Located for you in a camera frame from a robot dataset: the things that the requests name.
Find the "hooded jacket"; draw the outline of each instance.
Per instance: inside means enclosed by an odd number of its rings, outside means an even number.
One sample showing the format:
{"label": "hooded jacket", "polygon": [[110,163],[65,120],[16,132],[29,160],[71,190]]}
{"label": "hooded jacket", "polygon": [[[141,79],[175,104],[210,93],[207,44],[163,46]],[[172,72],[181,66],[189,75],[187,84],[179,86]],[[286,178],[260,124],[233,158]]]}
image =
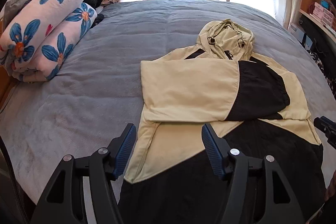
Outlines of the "hooded jacket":
{"label": "hooded jacket", "polygon": [[305,218],[322,205],[323,148],[300,82],[253,53],[253,42],[231,20],[212,21],[196,45],[141,62],[144,106],[119,202],[125,223],[214,223],[226,183],[204,151],[206,122],[247,156],[273,155]]}

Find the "gray blanket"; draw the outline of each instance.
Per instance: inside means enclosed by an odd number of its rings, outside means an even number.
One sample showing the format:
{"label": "gray blanket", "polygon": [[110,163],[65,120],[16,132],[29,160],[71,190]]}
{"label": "gray blanket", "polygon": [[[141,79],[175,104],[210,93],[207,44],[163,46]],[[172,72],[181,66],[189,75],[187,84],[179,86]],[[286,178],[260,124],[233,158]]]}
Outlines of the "gray blanket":
{"label": "gray blanket", "polygon": [[[119,136],[142,111],[140,61],[194,45],[202,27],[231,18],[255,34],[254,51],[296,73],[312,117],[336,121],[336,101],[299,42],[275,19],[253,8],[207,0],[150,0],[112,4],[82,38],[50,82],[21,83],[0,114],[1,136],[16,177],[37,203],[65,154],[90,155]],[[336,151],[319,132],[329,184]],[[113,184],[119,199],[122,177]]]}

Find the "cardboard box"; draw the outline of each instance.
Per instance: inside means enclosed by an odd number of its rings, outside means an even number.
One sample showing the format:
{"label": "cardboard box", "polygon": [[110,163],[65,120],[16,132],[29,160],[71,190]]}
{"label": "cardboard box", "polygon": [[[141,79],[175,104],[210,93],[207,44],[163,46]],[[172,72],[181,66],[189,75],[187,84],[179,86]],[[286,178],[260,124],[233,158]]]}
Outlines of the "cardboard box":
{"label": "cardboard box", "polygon": [[325,18],[322,18],[322,24],[324,24],[324,25],[328,25],[328,26],[332,26],[332,23],[331,22],[329,22],[328,20],[326,20]]}
{"label": "cardboard box", "polygon": [[324,10],[324,7],[321,4],[318,4],[317,2],[315,2],[315,6],[322,11]]}
{"label": "cardboard box", "polygon": [[304,43],[304,48],[306,50],[310,50],[312,45],[313,45],[313,41],[308,36],[306,36],[306,42]]}
{"label": "cardboard box", "polygon": [[318,18],[322,19],[323,18],[323,11],[321,11],[319,8],[315,8],[314,9],[314,12],[313,12],[313,15],[317,16]]}
{"label": "cardboard box", "polygon": [[333,13],[330,12],[330,11],[328,11],[326,8],[324,8],[323,12],[324,12],[325,14],[327,14],[328,16],[330,16],[330,17],[334,17]]}
{"label": "cardboard box", "polygon": [[310,14],[313,18],[315,18],[318,22],[322,23],[322,19],[318,18],[316,15],[314,14]]}
{"label": "cardboard box", "polygon": [[303,36],[305,35],[305,33],[303,31],[301,31],[301,29],[299,29],[298,26],[296,26],[294,23],[289,24],[289,28],[288,31],[295,36],[295,38],[302,43],[303,40]]}

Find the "black fabric panel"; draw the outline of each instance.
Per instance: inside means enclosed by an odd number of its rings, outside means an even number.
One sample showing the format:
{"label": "black fabric panel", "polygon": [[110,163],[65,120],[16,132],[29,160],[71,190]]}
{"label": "black fabric panel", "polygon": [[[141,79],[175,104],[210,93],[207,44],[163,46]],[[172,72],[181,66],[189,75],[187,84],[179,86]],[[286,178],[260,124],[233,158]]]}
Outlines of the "black fabric panel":
{"label": "black fabric panel", "polygon": [[289,105],[285,83],[271,68],[238,61],[239,89],[226,121],[246,121],[275,114]]}
{"label": "black fabric panel", "polygon": [[256,59],[256,58],[253,57],[253,56],[251,56],[249,60],[250,60],[250,61],[253,61],[253,62],[256,62],[256,63],[258,63],[258,64],[261,64],[261,65],[268,66],[267,63],[265,63],[265,62],[263,62],[263,61],[261,61],[261,60],[259,60],[259,59]]}
{"label": "black fabric panel", "polygon": [[201,55],[204,52],[205,52],[204,50],[202,50],[201,48],[199,48],[197,51],[195,51],[192,54],[190,54],[186,59],[196,58],[196,57],[198,57],[199,55]]}
{"label": "black fabric panel", "polygon": [[[323,204],[322,145],[312,145],[293,133],[260,120],[246,121],[225,139],[247,156],[273,155],[286,175],[305,220]],[[119,210],[125,224],[215,223],[227,183],[213,174],[205,151],[147,179],[124,181]],[[248,181],[240,224],[249,224],[256,180]]]}
{"label": "black fabric panel", "polygon": [[278,113],[272,113],[270,115],[267,115],[265,117],[262,117],[261,119],[268,119],[268,120],[282,120],[283,117]]}

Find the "box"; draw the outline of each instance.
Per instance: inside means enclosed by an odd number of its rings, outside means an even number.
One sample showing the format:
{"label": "box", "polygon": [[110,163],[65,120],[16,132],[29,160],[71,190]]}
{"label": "box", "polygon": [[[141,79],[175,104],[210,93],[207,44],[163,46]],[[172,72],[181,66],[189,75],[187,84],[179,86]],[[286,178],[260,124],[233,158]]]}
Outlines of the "box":
{"label": "box", "polygon": [[316,15],[314,14],[310,14],[313,18],[315,18],[318,22],[322,23],[322,19],[318,18]]}
{"label": "box", "polygon": [[315,7],[313,15],[316,15],[318,18],[322,19],[324,12],[321,11],[319,8]]}
{"label": "box", "polygon": [[303,31],[301,31],[301,29],[299,29],[298,26],[296,26],[294,23],[289,24],[289,28],[288,31],[295,36],[295,38],[302,43],[303,40],[303,36],[305,35],[305,33]]}
{"label": "box", "polygon": [[317,2],[315,2],[315,6],[318,7],[320,10],[324,10],[324,7],[321,4],[318,4]]}
{"label": "box", "polygon": [[333,23],[334,16],[330,17],[330,16],[327,15],[326,13],[323,13],[323,17],[322,17],[322,19],[328,20],[330,23]]}
{"label": "box", "polygon": [[323,12],[330,17],[334,17],[333,13],[328,11],[326,8],[324,8]]}
{"label": "box", "polygon": [[336,31],[336,18],[334,17],[332,28]]}
{"label": "box", "polygon": [[313,45],[313,41],[308,36],[306,36],[306,42],[304,43],[304,48],[306,50],[310,50],[312,45]]}
{"label": "box", "polygon": [[328,26],[330,26],[330,27],[331,27],[331,25],[332,25],[332,23],[329,22],[328,20],[326,20],[325,18],[322,18],[322,24],[324,24],[324,25],[328,25]]}

